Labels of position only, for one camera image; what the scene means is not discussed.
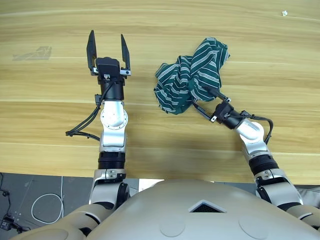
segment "white cable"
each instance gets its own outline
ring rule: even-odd
[[[61,218],[64,217],[64,214],[65,214],[65,213],[64,213],[64,207],[65,207],[65,206],[64,206],[64,196],[63,196],[63,185],[64,185],[64,177],[61,176],[60,196],[59,196],[58,194],[55,194],[55,193],[46,193],[46,194],[43,194],[43,195],[39,196],[39,197],[33,202],[32,207],[31,207],[31,216],[32,216],[32,218],[33,218],[34,220],[37,220],[38,222],[43,223],[43,224],[54,224],[55,222],[57,222],[57,221],[60,219],[61,216],[62,216]],[[61,203],[60,213],[59,213],[59,216],[58,216],[58,217],[56,218],[56,220],[54,220],[54,221],[43,221],[43,220],[35,217],[35,215],[34,215],[34,206],[35,206],[36,202],[37,202],[39,199],[41,199],[42,197],[44,197],[44,196],[55,196],[55,197],[57,197],[57,198],[60,200],[60,203]]]

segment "striped fabric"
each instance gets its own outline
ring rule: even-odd
[[[174,64],[163,63],[155,73],[154,93],[160,108],[181,114],[196,100],[214,100],[203,87],[221,88],[219,71],[229,56],[227,45],[207,37],[193,56],[179,56]]]

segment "vent grille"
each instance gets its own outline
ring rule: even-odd
[[[201,204],[195,210],[193,210],[192,213],[221,213],[221,212],[214,209],[211,206],[208,206],[206,204]]]

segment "floor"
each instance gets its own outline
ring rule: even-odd
[[[15,221],[31,229],[46,224],[34,220],[31,216],[33,202],[42,194],[54,193],[60,196],[61,177],[11,174],[4,173],[2,189],[10,192],[10,213]],[[126,183],[133,189],[138,189],[137,179],[126,179]],[[71,213],[78,207],[88,204],[89,193],[92,186],[91,177],[63,177],[63,201],[64,215]],[[6,213],[8,198],[0,195],[0,218]],[[55,221],[60,213],[61,203],[58,198],[50,195],[44,196],[36,202],[33,214],[45,222]],[[0,229],[0,239],[7,240],[15,236],[17,232],[12,229],[5,231]]]
[[[239,136],[194,108],[166,114],[153,91],[162,63],[215,37],[230,53],[221,92],[237,111],[274,121],[268,146],[294,184],[319,185],[319,12],[319,0],[1,1],[0,171],[92,176],[98,143],[65,131],[93,111],[100,91],[86,56],[94,29],[98,57],[124,66],[121,33],[130,52],[128,178],[252,183]],[[85,131],[101,130],[97,117]]]

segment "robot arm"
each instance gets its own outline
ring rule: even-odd
[[[13,239],[80,240],[110,216],[129,197],[126,178],[126,133],[128,115],[124,109],[125,78],[131,75],[130,57],[126,41],[121,35],[122,59],[125,68],[120,69],[118,60],[97,58],[95,34],[92,30],[86,51],[91,75],[97,76],[101,94],[95,102],[102,106],[100,120],[103,131],[100,137],[98,169],[94,172],[88,205],[84,205],[54,224],[46,225]]]
[[[250,115],[246,111],[238,113],[230,105],[230,98],[214,88],[207,90],[212,95],[222,99],[222,103],[218,104],[215,112],[209,116],[196,103],[193,105],[198,112],[211,122],[217,121],[219,124],[224,124],[239,134],[242,140],[242,152],[257,185],[256,196],[318,229],[320,227],[319,209],[303,205],[299,192],[285,172],[278,167],[267,147],[271,131],[264,139],[263,126],[257,122],[251,122],[248,118],[269,121],[271,130],[273,128],[272,121],[267,118]]]

